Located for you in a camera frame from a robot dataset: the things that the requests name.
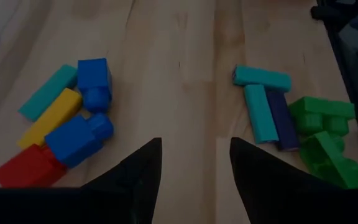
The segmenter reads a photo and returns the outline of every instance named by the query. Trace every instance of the blue block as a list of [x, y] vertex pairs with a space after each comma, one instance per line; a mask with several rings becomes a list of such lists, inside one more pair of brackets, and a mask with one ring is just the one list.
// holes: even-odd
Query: blue block
[[272, 112], [278, 134], [278, 148], [281, 151], [295, 151], [300, 147], [298, 135], [284, 93], [277, 91], [266, 92], [267, 101]]
[[107, 112], [112, 89], [110, 69], [105, 58], [78, 61], [78, 89], [88, 111]]
[[255, 143], [262, 144], [278, 141], [264, 86], [247, 85], [244, 87], [244, 93], [252, 129], [254, 130]]
[[62, 164], [73, 168], [103, 147], [103, 140], [112, 136], [114, 128], [104, 114], [88, 120], [75, 116], [45, 136], [45, 142]]
[[18, 112], [27, 119], [36, 121], [65, 88], [74, 88], [76, 83], [77, 69], [63, 65], [20, 107]]
[[235, 85], [260, 84], [268, 90], [288, 92], [291, 90], [291, 78], [281, 72], [271, 72], [260, 68], [237, 65], [233, 73]]

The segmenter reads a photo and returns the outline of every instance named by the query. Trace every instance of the building block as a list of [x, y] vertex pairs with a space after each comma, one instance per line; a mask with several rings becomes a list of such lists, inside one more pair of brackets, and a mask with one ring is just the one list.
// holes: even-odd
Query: building block
[[2, 187], [49, 187], [63, 177], [67, 168], [47, 146], [31, 145], [0, 167]]
[[309, 171], [345, 189], [358, 188], [358, 163], [343, 157], [342, 143], [326, 131], [301, 143], [300, 156]]
[[352, 103], [325, 100], [311, 96], [304, 96], [300, 98], [290, 104], [289, 109], [292, 116], [300, 116], [305, 113], [317, 113], [325, 116], [342, 117], [347, 120], [354, 119], [356, 117], [356, 112], [354, 111], [354, 105]]
[[63, 65], [41, 86], [18, 110], [31, 121], [36, 121], [65, 88], [74, 88], [77, 83], [77, 69]]
[[256, 144], [278, 141], [264, 86], [247, 85], [244, 87], [244, 93]]
[[78, 61], [78, 89], [88, 111], [107, 112], [112, 89], [110, 69], [105, 58]]
[[305, 96], [289, 106], [296, 121], [296, 130], [307, 136], [321, 131], [345, 136], [348, 120], [356, 117], [354, 105], [341, 101]]
[[62, 164], [73, 168], [98, 152], [103, 147], [102, 141], [113, 132], [105, 114], [98, 113], [87, 120], [78, 115], [46, 135], [45, 141]]
[[268, 90], [283, 92], [291, 90], [291, 78], [289, 75], [244, 65], [237, 65], [234, 69], [233, 83], [235, 85], [260, 84]]
[[42, 116], [28, 129], [17, 144], [26, 149], [32, 144], [42, 146], [44, 137], [72, 118], [81, 108], [81, 95], [71, 89], [64, 89]]
[[342, 117], [324, 117], [323, 127], [324, 130], [328, 131], [329, 133], [335, 133], [339, 136], [345, 136], [349, 133], [349, 126], [347, 125], [347, 120]]
[[323, 116], [316, 113], [306, 113], [295, 117], [296, 130], [307, 136], [323, 130]]
[[278, 134], [279, 140], [277, 145], [279, 150], [298, 150], [300, 147], [300, 142], [287, 106], [287, 101], [284, 97], [284, 93], [279, 91], [266, 91], [266, 97]]

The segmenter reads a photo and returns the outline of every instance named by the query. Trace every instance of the mega bloks block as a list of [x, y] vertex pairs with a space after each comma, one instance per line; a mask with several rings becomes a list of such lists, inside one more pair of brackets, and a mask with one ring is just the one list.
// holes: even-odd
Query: mega bloks block
[[44, 137], [72, 118], [81, 108], [81, 95], [71, 89], [64, 89], [42, 116], [27, 130], [17, 144], [26, 149], [32, 144], [42, 146]]
[[281, 72], [271, 72], [261, 68], [237, 65], [233, 72], [235, 85], [260, 84], [268, 90], [288, 92], [291, 90], [291, 78]]
[[77, 69], [63, 65], [41, 86], [18, 110], [24, 117], [36, 121], [65, 88], [74, 88], [77, 83]]
[[329, 133], [335, 133], [339, 136], [345, 136], [349, 133], [347, 119], [337, 116], [326, 116], [323, 118], [324, 130]]
[[358, 163], [343, 157], [342, 142], [326, 131], [301, 143], [300, 156], [309, 171], [345, 189], [358, 188]]
[[102, 141], [113, 132], [114, 127], [105, 114], [98, 113], [87, 120], [78, 115], [46, 135], [45, 141], [62, 164], [73, 168], [98, 152]]
[[2, 187], [49, 187], [63, 177], [67, 168], [54, 158], [47, 146], [31, 145], [0, 167]]
[[112, 89], [110, 69], [105, 58], [78, 61], [78, 89], [88, 111], [107, 112]]
[[278, 134], [279, 140], [277, 145], [279, 150], [298, 150], [300, 142], [287, 106], [287, 101], [284, 97], [284, 93], [279, 91], [266, 91], [266, 97]]
[[244, 87], [244, 93], [256, 144], [278, 141], [264, 86], [247, 85]]
[[300, 134], [310, 135], [320, 131], [345, 136], [349, 132], [347, 121], [355, 118], [352, 103], [305, 96], [289, 106]]
[[317, 113], [325, 116], [336, 116], [354, 119], [356, 112], [352, 103], [346, 103], [335, 100], [326, 100], [322, 98], [314, 98], [304, 96], [289, 105], [292, 116], [299, 116], [305, 113]]
[[296, 130], [307, 136], [323, 130], [323, 116], [316, 113], [306, 113], [295, 116]]

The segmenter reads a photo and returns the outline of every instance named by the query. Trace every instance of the teal rectangular block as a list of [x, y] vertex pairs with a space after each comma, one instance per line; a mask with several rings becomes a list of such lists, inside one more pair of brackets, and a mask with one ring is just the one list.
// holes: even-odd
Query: teal rectangular block
[[244, 87], [244, 93], [252, 129], [254, 130], [255, 143], [278, 141], [278, 134], [264, 86], [247, 85]]
[[237, 65], [233, 73], [235, 85], [260, 84], [264, 87], [288, 92], [291, 90], [291, 78], [281, 72], [271, 72], [260, 68], [251, 68], [244, 65]]
[[63, 65], [20, 107], [18, 112], [27, 119], [36, 121], [65, 88], [74, 88], [76, 83], [77, 69]]

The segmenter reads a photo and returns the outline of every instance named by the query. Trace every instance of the wooden floor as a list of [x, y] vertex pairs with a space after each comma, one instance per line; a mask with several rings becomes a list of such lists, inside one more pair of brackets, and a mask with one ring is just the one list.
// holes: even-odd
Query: wooden floor
[[[16, 111], [62, 64], [106, 57], [116, 133], [57, 186], [80, 186], [163, 139], [154, 223], [247, 223], [229, 141], [253, 141], [237, 63], [287, 72], [289, 103], [349, 101], [315, 0], [22, 0], [0, 38], [0, 165], [30, 126]], [[358, 127], [345, 155], [358, 162]], [[260, 146], [305, 170], [297, 153]]]

